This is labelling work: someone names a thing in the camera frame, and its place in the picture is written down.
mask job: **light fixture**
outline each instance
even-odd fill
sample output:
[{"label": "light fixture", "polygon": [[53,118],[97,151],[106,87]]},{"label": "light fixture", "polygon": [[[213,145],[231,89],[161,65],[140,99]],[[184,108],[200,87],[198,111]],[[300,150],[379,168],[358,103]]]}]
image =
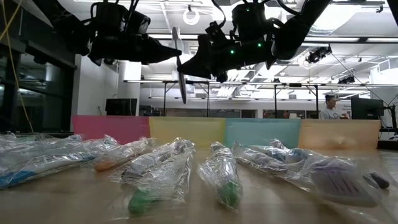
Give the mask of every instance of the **light fixture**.
[{"label": "light fixture", "polygon": [[[192,19],[188,19],[188,13],[189,12],[194,12],[195,16]],[[199,16],[199,12],[197,9],[192,9],[191,11],[189,11],[188,9],[185,10],[184,14],[182,15],[182,19],[184,20],[184,22],[188,25],[196,25],[199,22],[200,16]]]},{"label": "light fixture", "polygon": [[[171,34],[149,34],[149,37],[155,38],[155,39],[164,39],[164,40],[171,40],[172,35]],[[197,40],[198,36],[197,35],[190,35],[190,34],[183,34],[179,35],[179,37],[182,40]]]},{"label": "light fixture", "polygon": [[357,42],[359,41],[359,37],[306,37],[304,39],[305,42]]},{"label": "light fixture", "polygon": [[302,47],[328,47],[328,44],[302,43]]},{"label": "light fixture", "polygon": [[388,37],[386,37],[386,38],[382,38],[382,37],[375,38],[375,37],[372,37],[372,38],[368,38],[366,40],[366,42],[398,42],[398,38],[388,38]]},{"label": "light fixture", "polygon": [[312,25],[312,34],[330,34],[346,24],[361,6],[330,4]]},{"label": "light fixture", "polygon": [[123,80],[128,83],[163,83],[162,80]]}]

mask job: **person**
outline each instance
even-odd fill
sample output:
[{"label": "person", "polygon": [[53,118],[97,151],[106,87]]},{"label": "person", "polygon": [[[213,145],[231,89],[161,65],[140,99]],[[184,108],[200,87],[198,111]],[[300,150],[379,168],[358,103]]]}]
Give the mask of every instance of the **person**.
[{"label": "person", "polygon": [[290,116],[289,111],[285,111],[285,112],[284,112],[284,118],[289,119],[289,116]]},{"label": "person", "polygon": [[320,119],[340,119],[340,114],[334,110],[336,107],[336,98],[334,96],[326,95],[326,108],[319,113]]}]

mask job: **glass wall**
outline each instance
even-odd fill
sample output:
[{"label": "glass wall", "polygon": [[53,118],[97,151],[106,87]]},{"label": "glass wall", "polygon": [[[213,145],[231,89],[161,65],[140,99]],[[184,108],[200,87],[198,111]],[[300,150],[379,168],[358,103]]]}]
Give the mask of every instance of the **glass wall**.
[{"label": "glass wall", "polygon": [[35,132],[69,131],[73,70],[28,53],[13,52],[13,57],[20,89],[16,90],[14,74],[8,74],[12,70],[7,68],[7,55],[0,60],[0,115],[1,124],[6,124],[0,125],[0,131],[31,132],[27,117]]},{"label": "glass wall", "polygon": [[[166,109],[166,116],[178,117],[207,117],[206,109]],[[209,110],[209,117],[211,118],[240,118],[241,110]]]},{"label": "glass wall", "polygon": [[[304,110],[277,110],[276,113],[277,118],[281,119],[305,119],[306,115],[308,116],[308,113],[306,113]],[[275,110],[263,110],[262,117],[275,118]]]}]

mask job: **computer monitor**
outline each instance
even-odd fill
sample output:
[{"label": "computer monitor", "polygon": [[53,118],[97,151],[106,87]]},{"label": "computer monitor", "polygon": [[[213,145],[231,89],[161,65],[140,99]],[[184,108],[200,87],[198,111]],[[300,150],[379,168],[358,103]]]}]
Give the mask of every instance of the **computer monitor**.
[{"label": "computer monitor", "polygon": [[351,98],[353,119],[379,119],[384,116],[383,101],[363,98]]},{"label": "computer monitor", "polygon": [[135,116],[137,99],[106,99],[106,115]]}]

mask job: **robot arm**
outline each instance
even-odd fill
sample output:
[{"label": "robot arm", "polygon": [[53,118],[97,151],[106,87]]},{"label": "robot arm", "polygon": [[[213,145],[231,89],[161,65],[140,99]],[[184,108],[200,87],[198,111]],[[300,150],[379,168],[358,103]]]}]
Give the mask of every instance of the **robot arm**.
[{"label": "robot arm", "polygon": [[[146,34],[150,19],[135,11],[138,0],[134,4],[132,2],[128,10],[119,5],[119,1],[96,2],[91,6],[91,18],[85,21],[66,11],[57,0],[33,2],[72,52],[88,55],[97,65],[101,65],[103,58],[149,64],[181,55],[181,51],[163,46]],[[88,48],[89,43],[92,43],[91,49]]]},{"label": "robot arm", "polygon": [[[232,11],[234,29],[227,40],[220,25],[215,21],[200,35],[197,54],[182,64],[178,70],[187,75],[202,78],[217,78],[219,82],[227,80],[226,71],[243,66],[265,62],[267,69],[277,59],[288,60],[294,57],[297,49],[306,38],[311,26],[329,5],[331,0],[306,0],[301,12],[286,7],[281,0],[280,6],[294,15],[285,24],[264,15],[264,0],[259,3],[246,2],[237,5]],[[398,1],[387,0],[398,23]]]}]

